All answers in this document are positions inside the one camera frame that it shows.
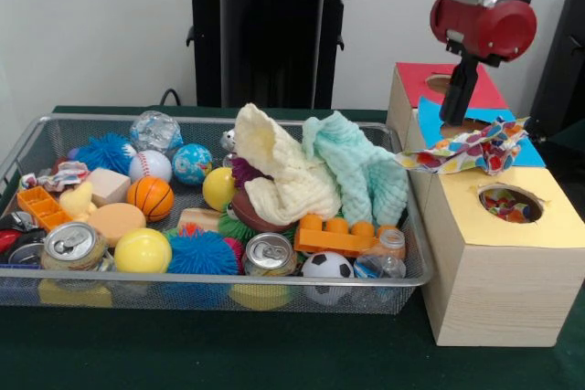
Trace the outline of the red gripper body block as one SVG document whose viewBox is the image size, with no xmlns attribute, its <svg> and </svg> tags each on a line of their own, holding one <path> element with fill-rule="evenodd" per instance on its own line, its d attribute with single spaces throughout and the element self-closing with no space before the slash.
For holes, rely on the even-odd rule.
<svg viewBox="0 0 585 390">
<path fill-rule="evenodd" d="M 436 0 L 430 22 L 433 35 L 448 51 L 490 66 L 522 56 L 537 32 L 534 10 L 519 0 L 500 0 L 493 6 Z"/>
</svg>

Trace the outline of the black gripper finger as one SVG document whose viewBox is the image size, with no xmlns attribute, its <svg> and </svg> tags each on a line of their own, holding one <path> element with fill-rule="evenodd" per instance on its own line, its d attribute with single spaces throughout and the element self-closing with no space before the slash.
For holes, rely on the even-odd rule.
<svg viewBox="0 0 585 390">
<path fill-rule="evenodd" d="M 473 95 L 477 81 L 477 59 L 472 55 L 465 55 L 458 66 L 458 94 L 456 103 L 456 124 L 463 123 L 465 113 Z"/>
<path fill-rule="evenodd" d="M 440 117 L 446 124 L 462 124 L 464 110 L 462 109 L 464 87 L 466 84 L 466 61 L 461 62 L 453 69 L 449 87 L 443 99 Z"/>
</svg>

